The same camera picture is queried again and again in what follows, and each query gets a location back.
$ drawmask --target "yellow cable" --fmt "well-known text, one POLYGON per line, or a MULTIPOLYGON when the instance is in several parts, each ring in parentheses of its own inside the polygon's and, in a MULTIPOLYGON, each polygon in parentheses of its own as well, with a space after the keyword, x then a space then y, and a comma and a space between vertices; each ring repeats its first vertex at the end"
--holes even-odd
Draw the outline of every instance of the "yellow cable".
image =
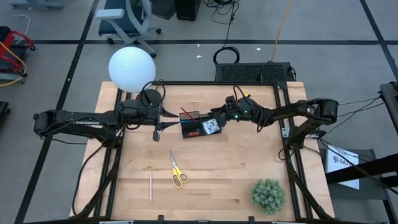
POLYGON ((274 53, 272 53, 272 57, 271 57, 271 62, 274 60, 274 56, 275 56, 275 53, 276 53, 276 47, 278 45, 280 32, 282 31, 282 28, 284 26, 284 23, 285 23, 285 20, 286 20, 286 17, 287 17, 287 13, 288 13, 288 11, 290 9, 290 6, 292 5, 292 1, 293 0, 289 0, 289 3, 288 3, 288 5, 286 7, 286 10, 285 10, 284 18, 282 19, 282 22, 280 23, 280 27, 279 27, 279 30, 278 30, 278 35, 276 36, 276 40, 275 40, 274 53))
MULTIPOLYGON (((26 73, 27 73, 27 67, 26 67, 25 62, 24 62, 22 59, 20 59, 18 56, 16 56, 12 51, 10 51, 10 49, 8 49, 1 41, 0 41, 0 45, 2 45, 2 47, 4 47, 12 56, 14 56, 18 61, 21 62, 21 64, 23 64, 23 66, 24 66, 24 74, 26 74, 26 73)), ((12 81, 12 82, 9 82, 9 83, 0 85, 0 87, 12 85, 12 84, 14 84, 14 83, 17 83, 17 82, 18 82, 19 80, 21 80, 21 79, 22 79, 22 78, 19 77, 18 79, 14 80, 14 81, 12 81)))

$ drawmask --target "wooden tabletop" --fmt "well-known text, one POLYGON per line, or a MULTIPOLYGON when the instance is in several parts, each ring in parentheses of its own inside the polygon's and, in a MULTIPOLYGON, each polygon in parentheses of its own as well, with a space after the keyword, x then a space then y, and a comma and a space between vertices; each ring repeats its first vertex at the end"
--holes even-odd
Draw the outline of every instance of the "wooden tabletop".
MULTIPOLYGON (((303 83, 288 83, 291 102, 306 99, 303 83)), ((252 98, 266 108, 275 108, 271 86, 242 86, 252 98)), ((221 106, 227 96, 233 95, 232 86, 166 86, 164 107, 179 114, 180 107, 201 113, 221 106)), ((113 110, 117 88, 104 82, 99 93, 97 113, 113 110)), ((165 118, 163 121, 176 120, 165 118)), ((305 118, 295 117, 300 125, 305 118)), ((256 132, 250 122, 230 121, 221 134, 183 139, 181 126, 175 125, 160 134, 160 142, 152 140, 154 127, 126 130, 112 219, 156 220, 235 220, 294 221, 289 180, 284 161, 277 157, 282 148, 279 123, 256 132), (181 189, 172 183, 169 151, 173 150, 178 167, 190 180, 181 189), (149 202, 149 175, 153 173, 153 202, 149 202), (282 211, 270 216, 251 205, 249 190, 258 179, 276 179, 286 191, 287 203, 282 211)), ((85 159, 98 147, 97 140, 89 140, 85 159)), ((318 150, 316 140, 306 139, 305 146, 318 150)), ((76 198, 80 211, 98 188, 104 158, 103 149, 86 165, 81 175, 76 198)), ((318 154, 302 149, 303 167, 309 191, 331 216, 334 216, 328 186, 318 154)), ((301 191, 297 188, 301 216, 305 217, 301 191)), ((108 192, 104 194, 104 214, 108 192)))

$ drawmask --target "small potted plant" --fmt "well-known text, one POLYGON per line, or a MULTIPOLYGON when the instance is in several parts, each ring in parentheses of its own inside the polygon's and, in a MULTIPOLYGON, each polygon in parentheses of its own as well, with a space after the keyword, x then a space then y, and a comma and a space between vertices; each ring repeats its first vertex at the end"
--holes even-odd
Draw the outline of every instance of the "small potted plant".
POLYGON ((258 180, 250 191, 253 205, 260 206, 260 212, 275 215, 286 202, 286 193, 278 180, 258 180))

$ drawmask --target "scissors blade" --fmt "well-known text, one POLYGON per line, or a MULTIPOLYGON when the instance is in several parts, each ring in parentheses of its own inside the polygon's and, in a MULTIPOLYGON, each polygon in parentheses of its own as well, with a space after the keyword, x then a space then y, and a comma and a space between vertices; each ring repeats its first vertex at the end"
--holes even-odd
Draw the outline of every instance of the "scissors blade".
POLYGON ((171 151, 171 150, 170 150, 170 160, 172 161, 173 167, 177 168, 177 163, 175 162, 174 154, 173 154, 173 151, 171 151))

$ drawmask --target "white sphere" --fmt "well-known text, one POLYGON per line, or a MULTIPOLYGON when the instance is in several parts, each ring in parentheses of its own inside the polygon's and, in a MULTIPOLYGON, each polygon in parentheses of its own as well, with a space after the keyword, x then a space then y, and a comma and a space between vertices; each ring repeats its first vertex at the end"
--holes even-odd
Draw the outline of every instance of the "white sphere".
POLYGON ((108 70, 112 82, 129 93, 141 91, 146 83, 155 79, 156 74, 153 59, 138 47, 124 47, 115 52, 108 70))

